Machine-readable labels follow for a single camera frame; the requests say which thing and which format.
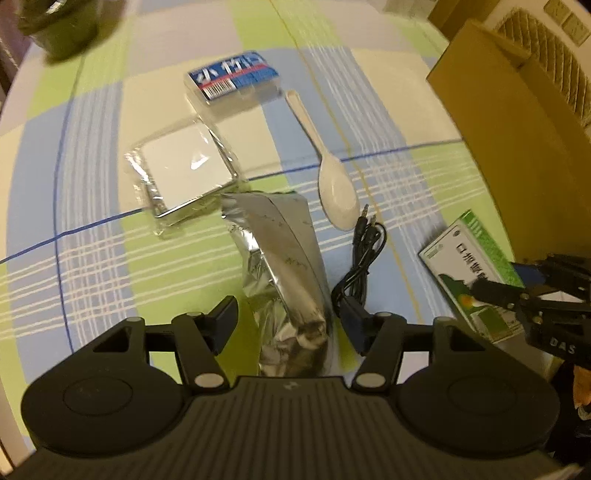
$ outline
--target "red stripe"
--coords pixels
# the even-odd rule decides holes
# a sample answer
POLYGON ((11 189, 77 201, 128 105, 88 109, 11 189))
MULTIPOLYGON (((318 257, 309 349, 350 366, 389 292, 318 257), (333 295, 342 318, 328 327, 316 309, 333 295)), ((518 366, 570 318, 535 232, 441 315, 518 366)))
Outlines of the red stripe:
POLYGON ((224 75, 223 77, 218 77, 215 80, 211 80, 210 82, 202 83, 199 86, 199 88, 209 87, 212 83, 219 83, 219 82, 226 80, 226 79, 233 79, 234 77, 239 77, 240 75, 244 75, 244 74, 250 73, 250 72, 255 72, 257 70, 261 70, 266 67, 267 67, 266 64, 260 63, 259 65, 254 65, 252 67, 248 67, 247 69, 242 69, 239 72, 229 73, 227 75, 224 75))

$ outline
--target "spoon handle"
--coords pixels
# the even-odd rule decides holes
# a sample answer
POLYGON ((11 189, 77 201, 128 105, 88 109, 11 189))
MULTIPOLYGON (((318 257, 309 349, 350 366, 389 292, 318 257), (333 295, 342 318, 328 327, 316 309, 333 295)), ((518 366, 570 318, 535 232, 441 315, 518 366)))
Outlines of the spoon handle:
POLYGON ((314 126, 314 123, 312 122, 312 119, 310 118, 310 115, 308 114, 306 107, 302 103, 300 95, 295 90, 288 90, 285 93, 285 99, 287 100, 287 103, 289 104, 291 111, 294 112, 294 115, 300 122, 300 125, 304 128, 306 134, 316 147, 316 150, 318 150, 318 153, 320 153, 320 156, 330 154, 328 148, 326 148, 326 145, 322 141, 322 138, 318 133, 318 130, 314 126))

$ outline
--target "green and white box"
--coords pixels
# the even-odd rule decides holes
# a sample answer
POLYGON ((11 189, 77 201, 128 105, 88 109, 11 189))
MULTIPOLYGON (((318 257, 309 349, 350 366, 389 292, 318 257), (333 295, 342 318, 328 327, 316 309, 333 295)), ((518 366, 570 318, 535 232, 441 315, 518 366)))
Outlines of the green and white box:
POLYGON ((470 293, 470 286, 478 278, 523 286, 511 263, 471 210, 419 256, 475 332, 498 342, 522 331, 515 313, 481 303, 470 293))

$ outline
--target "brown cardboard box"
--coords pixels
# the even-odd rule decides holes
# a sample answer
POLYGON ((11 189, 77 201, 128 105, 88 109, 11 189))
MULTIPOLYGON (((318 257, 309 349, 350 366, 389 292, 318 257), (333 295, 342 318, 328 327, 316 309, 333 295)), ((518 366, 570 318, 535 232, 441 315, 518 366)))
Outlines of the brown cardboard box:
POLYGON ((591 144, 537 62, 468 21, 428 81, 488 184, 516 260, 591 257, 591 144))
POLYGON ((499 0, 439 0, 429 21, 451 40, 466 20, 484 22, 498 3, 499 0))

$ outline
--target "tablecloth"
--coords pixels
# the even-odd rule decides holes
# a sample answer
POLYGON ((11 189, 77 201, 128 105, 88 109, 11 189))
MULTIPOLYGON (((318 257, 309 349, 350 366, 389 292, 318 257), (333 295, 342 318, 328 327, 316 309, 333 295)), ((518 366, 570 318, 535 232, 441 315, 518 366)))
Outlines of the tablecloth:
MULTIPOLYGON (((0 119, 0 378, 23 435, 20 399, 44 371, 128 316, 162 323, 238 297, 218 357, 256 371, 257 332, 241 258, 219 213, 153 235, 122 154, 193 113, 183 74, 244 50, 296 89, 361 203, 388 229, 366 308, 431 323, 449 306, 417 252, 472 208, 511 256, 501 221, 453 122, 425 81, 446 48, 429 23, 361 0, 108 1, 99 38, 48 64, 32 47, 0 119)), ((327 221, 318 158, 283 99, 219 125, 254 189, 304 195, 330 285, 350 266, 351 233, 327 221)), ((343 371, 358 358, 337 329, 343 371)), ((152 362, 174 375, 174 359, 152 362)))

